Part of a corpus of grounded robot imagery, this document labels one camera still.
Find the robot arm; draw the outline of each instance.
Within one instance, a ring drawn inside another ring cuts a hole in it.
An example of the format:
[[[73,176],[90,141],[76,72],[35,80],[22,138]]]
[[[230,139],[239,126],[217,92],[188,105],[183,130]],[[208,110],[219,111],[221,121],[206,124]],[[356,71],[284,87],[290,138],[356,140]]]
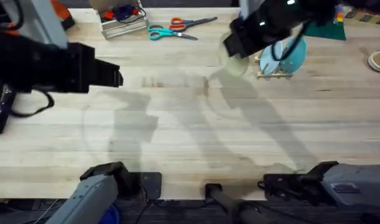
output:
[[[289,37],[299,24],[324,24],[334,17],[338,4],[380,14],[380,0],[243,0],[240,4],[242,17],[231,22],[232,33],[224,41],[230,57],[252,55]]]

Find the box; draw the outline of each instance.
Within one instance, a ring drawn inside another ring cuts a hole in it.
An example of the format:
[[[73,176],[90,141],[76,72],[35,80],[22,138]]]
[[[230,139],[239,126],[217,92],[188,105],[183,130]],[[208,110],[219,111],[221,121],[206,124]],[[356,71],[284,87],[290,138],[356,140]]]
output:
[[[125,22],[130,22],[137,19],[135,22],[132,22],[130,24],[124,24],[117,20],[103,21],[102,19],[104,13],[106,11],[112,10],[114,7],[130,4],[132,6],[143,8],[140,0],[89,0],[89,3],[94,8],[94,10],[96,10],[97,15],[100,18],[100,29],[106,40],[136,30],[145,29],[149,26],[146,13],[142,10],[139,11],[139,14],[137,16],[131,16],[125,20]]]

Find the green object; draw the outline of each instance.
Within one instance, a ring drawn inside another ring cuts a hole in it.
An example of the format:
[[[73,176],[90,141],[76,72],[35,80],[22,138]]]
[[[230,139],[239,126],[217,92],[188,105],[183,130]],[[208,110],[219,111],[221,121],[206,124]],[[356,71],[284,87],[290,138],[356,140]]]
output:
[[[312,22],[305,32],[310,37],[322,37],[335,40],[346,40],[343,22],[327,22],[326,25],[318,27]]]
[[[189,40],[197,40],[196,37],[171,31],[161,25],[152,25],[148,27],[148,37],[150,40],[159,40],[162,37],[181,37]]]

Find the black mount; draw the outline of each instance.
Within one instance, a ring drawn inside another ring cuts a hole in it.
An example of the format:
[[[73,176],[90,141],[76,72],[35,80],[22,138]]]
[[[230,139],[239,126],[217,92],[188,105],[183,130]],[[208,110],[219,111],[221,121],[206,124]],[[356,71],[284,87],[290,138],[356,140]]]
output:
[[[3,133],[16,94],[8,85],[0,84],[0,134]]]
[[[256,206],[246,200],[235,200],[223,192],[221,184],[207,184],[205,186],[206,203],[218,203],[233,224],[265,224],[270,223]]]
[[[265,190],[266,198],[300,200],[317,206],[320,203],[335,205],[334,199],[321,185],[324,174],[338,162],[321,162],[307,174],[265,174],[258,185]]]
[[[80,180],[101,174],[114,176],[118,196],[124,199],[144,194],[148,200],[157,200],[161,196],[162,175],[159,172],[129,172],[122,162],[112,162],[89,168]]]

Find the wooden stand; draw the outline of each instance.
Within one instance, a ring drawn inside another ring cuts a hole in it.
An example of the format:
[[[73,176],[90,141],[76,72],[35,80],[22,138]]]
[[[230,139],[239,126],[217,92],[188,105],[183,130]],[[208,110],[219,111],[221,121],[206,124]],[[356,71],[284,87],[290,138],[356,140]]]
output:
[[[260,63],[260,55],[255,56],[255,63]],[[257,79],[264,78],[264,79],[271,79],[271,78],[286,78],[290,79],[293,74],[285,73],[282,71],[280,66],[277,67],[276,71],[274,71],[270,75],[264,74],[264,71],[267,67],[265,67],[262,71],[257,73]]]

